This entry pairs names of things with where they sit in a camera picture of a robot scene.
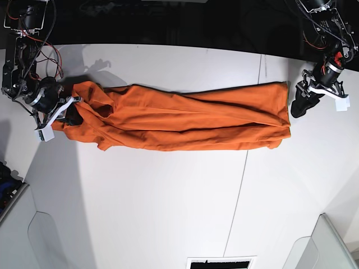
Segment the orange t-shirt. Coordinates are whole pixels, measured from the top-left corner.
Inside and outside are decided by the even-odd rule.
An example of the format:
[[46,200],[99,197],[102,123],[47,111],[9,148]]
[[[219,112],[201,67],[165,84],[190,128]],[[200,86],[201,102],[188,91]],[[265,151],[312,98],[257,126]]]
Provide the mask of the orange t-shirt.
[[289,138],[288,87],[284,82],[195,93],[147,86],[71,86],[80,97],[82,123],[52,127],[79,142],[155,151],[274,149]]

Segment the bin with dark items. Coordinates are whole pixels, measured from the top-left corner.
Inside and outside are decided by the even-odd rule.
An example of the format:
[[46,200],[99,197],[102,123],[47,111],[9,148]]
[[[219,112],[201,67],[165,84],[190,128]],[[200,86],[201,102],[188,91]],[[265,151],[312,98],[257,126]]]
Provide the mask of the bin with dark items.
[[0,213],[2,214],[10,204],[16,193],[23,186],[21,180],[11,176],[10,169],[1,163],[0,169]]

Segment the grey panel left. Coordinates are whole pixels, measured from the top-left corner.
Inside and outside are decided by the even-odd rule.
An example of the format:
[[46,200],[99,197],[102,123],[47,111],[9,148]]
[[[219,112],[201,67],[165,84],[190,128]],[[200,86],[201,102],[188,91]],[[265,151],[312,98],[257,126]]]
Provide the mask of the grey panel left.
[[52,216],[36,209],[23,185],[1,214],[1,268],[67,268]]

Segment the grey panel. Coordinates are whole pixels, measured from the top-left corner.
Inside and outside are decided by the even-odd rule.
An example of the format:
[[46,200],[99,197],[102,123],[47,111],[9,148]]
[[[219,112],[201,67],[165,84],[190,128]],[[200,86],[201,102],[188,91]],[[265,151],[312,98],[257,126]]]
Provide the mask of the grey panel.
[[323,213],[312,234],[295,241],[283,268],[358,269],[358,251],[349,251],[329,216]]
[[36,209],[23,185],[1,214],[1,268],[67,268],[52,216]]

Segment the grey panel right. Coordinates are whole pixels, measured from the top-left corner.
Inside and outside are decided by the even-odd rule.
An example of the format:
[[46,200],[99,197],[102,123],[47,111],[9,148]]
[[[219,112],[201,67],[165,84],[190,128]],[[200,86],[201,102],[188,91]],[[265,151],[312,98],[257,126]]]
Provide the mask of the grey panel right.
[[312,234],[295,241],[283,268],[358,269],[358,251],[349,251],[329,216],[323,213]]

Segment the white framed black slot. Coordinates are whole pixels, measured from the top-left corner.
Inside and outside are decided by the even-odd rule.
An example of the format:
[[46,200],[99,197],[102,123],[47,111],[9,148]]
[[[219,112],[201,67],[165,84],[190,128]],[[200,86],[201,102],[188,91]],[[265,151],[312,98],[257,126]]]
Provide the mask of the white framed black slot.
[[241,269],[253,268],[256,256],[244,257],[191,257],[187,259],[187,269]]

